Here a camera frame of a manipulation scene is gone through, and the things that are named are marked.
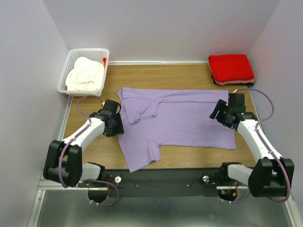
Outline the purple t shirt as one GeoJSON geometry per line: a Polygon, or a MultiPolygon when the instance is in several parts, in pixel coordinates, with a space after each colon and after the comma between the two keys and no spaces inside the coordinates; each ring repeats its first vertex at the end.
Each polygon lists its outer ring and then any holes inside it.
{"type": "Polygon", "coordinates": [[[124,133],[118,143],[129,171],[160,161],[160,146],[236,149],[234,131],[210,118],[227,90],[121,88],[124,133]]]}

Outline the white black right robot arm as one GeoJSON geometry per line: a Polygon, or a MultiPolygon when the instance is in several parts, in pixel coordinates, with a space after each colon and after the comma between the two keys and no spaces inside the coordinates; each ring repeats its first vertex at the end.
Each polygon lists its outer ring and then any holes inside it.
{"type": "Polygon", "coordinates": [[[213,179],[223,185],[237,181],[247,186],[253,197],[286,202],[291,194],[294,162],[284,158],[273,147],[261,129],[262,121],[254,113],[246,111],[244,94],[236,89],[229,94],[227,102],[219,100],[210,118],[236,130],[256,160],[254,168],[237,162],[222,163],[213,179]]]}

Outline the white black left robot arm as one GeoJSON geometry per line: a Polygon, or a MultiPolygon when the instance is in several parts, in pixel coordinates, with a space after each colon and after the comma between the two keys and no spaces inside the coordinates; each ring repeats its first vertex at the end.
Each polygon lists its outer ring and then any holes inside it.
{"type": "Polygon", "coordinates": [[[104,166],[82,163],[83,151],[96,137],[114,137],[124,133],[121,105],[107,99],[102,106],[97,112],[84,114],[86,122],[71,136],[50,143],[43,170],[44,179],[60,183],[64,188],[75,187],[83,181],[99,187],[106,181],[104,166]]]}

